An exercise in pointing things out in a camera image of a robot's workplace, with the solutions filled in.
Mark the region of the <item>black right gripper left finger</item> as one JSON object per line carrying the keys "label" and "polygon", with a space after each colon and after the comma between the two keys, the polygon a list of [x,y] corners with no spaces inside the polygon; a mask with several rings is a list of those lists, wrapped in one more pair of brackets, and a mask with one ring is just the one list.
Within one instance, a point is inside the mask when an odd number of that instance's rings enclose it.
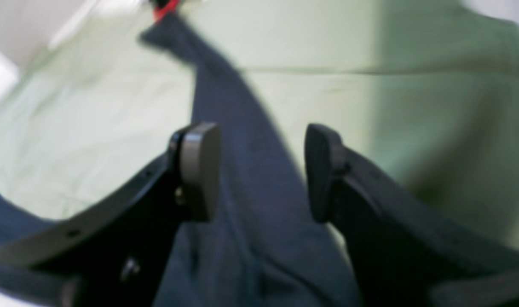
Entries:
{"label": "black right gripper left finger", "polygon": [[98,204],[1,244],[0,307],[150,307],[179,226],[215,214],[220,156],[219,125],[189,125]]}

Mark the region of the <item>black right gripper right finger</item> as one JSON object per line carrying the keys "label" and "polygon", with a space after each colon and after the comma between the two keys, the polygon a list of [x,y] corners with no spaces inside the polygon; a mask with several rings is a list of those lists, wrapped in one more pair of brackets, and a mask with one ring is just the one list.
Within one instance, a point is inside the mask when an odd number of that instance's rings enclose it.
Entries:
{"label": "black right gripper right finger", "polygon": [[312,215],[343,235],[366,307],[519,307],[518,251],[437,214],[327,126],[307,126],[304,156]]}

